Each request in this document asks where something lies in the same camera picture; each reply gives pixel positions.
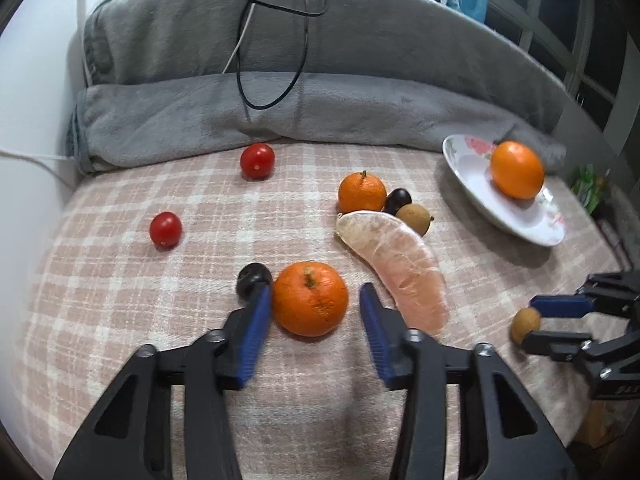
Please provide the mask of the floral white plate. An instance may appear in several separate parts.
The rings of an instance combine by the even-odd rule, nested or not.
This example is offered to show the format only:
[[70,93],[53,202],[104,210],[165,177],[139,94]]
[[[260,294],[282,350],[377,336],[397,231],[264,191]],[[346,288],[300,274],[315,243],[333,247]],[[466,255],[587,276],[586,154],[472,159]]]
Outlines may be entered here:
[[546,184],[531,200],[504,195],[490,174],[496,147],[476,136],[452,134],[442,141],[442,154],[471,203],[494,226],[538,246],[558,246],[565,237],[559,201]]

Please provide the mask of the pink plaid tablecloth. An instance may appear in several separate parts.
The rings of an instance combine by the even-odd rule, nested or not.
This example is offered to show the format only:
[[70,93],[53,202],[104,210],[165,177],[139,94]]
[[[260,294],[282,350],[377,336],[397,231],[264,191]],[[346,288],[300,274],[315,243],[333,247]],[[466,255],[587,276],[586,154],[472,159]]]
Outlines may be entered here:
[[[236,276],[259,261],[279,272],[297,261],[333,266],[356,296],[375,274],[334,234],[337,188],[368,170],[405,188],[434,216],[427,243],[448,287],[442,341],[493,344],[563,441],[589,408],[567,365],[528,358],[510,341],[514,313],[535,295],[572,292],[617,263],[597,227],[559,178],[565,237],[555,248],[496,229],[473,207],[439,154],[405,148],[279,144],[271,178],[250,182],[236,151],[82,182],[55,223],[36,270],[14,347],[10,384],[15,442],[50,477],[90,408],[142,344],[170,349],[221,326],[236,307]],[[163,211],[182,223],[180,242],[149,236]],[[228,407],[247,479],[384,479],[404,397],[375,374],[356,306],[326,338],[273,327],[248,386]]]

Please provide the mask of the large orange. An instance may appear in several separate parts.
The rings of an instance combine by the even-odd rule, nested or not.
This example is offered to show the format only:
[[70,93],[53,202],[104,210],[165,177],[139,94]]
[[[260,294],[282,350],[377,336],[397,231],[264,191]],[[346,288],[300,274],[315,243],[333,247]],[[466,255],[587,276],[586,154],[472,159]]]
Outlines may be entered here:
[[526,145],[506,141],[491,154],[490,174],[497,188],[514,200],[532,200],[544,185],[544,165]]

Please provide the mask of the small red cherry tomato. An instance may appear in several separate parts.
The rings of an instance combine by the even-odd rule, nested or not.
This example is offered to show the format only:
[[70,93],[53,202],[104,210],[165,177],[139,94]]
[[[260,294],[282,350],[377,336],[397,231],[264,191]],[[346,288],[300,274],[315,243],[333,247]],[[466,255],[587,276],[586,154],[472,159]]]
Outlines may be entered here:
[[156,247],[168,249],[180,242],[182,223],[179,217],[170,211],[157,214],[150,223],[149,236]]

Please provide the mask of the mandarin orange with stem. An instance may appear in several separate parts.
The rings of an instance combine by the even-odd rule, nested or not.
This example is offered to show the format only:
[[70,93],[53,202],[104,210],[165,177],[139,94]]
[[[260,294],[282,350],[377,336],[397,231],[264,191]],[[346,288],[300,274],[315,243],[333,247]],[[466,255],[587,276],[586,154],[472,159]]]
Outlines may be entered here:
[[337,191],[337,206],[342,214],[358,210],[381,211],[386,202],[384,183],[362,170],[344,177]]

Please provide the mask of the peeled pomelo segment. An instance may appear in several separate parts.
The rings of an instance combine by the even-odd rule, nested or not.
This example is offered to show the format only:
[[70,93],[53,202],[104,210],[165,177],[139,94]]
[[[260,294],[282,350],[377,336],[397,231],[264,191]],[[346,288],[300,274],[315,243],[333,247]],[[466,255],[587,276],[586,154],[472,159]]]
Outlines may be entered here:
[[375,272],[408,327],[440,334],[448,321],[446,284],[418,233],[390,214],[362,210],[338,216],[335,234]]

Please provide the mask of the large red tomato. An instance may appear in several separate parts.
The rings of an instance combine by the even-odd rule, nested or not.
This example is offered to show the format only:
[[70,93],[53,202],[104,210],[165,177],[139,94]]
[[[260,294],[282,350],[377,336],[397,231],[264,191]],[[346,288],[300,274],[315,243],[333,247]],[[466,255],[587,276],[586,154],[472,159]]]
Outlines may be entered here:
[[265,179],[272,173],[276,155],[272,147],[265,143],[254,143],[242,151],[240,167],[245,177]]

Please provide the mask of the dark plum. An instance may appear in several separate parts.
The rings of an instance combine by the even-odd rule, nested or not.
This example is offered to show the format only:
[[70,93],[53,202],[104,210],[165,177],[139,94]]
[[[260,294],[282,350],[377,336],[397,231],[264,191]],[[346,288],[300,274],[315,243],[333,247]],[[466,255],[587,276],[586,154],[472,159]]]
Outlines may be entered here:
[[412,197],[405,188],[395,188],[387,195],[383,211],[396,216],[399,209],[412,203]]
[[239,300],[246,304],[256,287],[271,284],[272,274],[269,269],[260,262],[252,262],[239,272],[235,283],[235,293]]

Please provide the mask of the green snack packet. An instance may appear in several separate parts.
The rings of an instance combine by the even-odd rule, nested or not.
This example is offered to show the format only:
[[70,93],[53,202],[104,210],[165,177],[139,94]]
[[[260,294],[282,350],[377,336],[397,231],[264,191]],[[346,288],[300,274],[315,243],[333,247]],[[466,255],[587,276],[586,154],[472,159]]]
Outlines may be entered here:
[[592,214],[605,196],[608,181],[597,174],[593,164],[580,166],[577,178],[572,185],[572,192],[582,205],[582,208]]

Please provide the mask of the grey fleece blanket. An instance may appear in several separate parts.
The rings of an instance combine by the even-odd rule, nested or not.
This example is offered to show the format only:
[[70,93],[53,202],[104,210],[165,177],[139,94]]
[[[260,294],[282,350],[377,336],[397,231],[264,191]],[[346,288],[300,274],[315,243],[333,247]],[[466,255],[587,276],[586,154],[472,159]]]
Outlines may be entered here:
[[432,0],[110,0],[82,36],[65,148],[83,174],[278,139],[438,151],[452,134],[565,162],[562,84]]

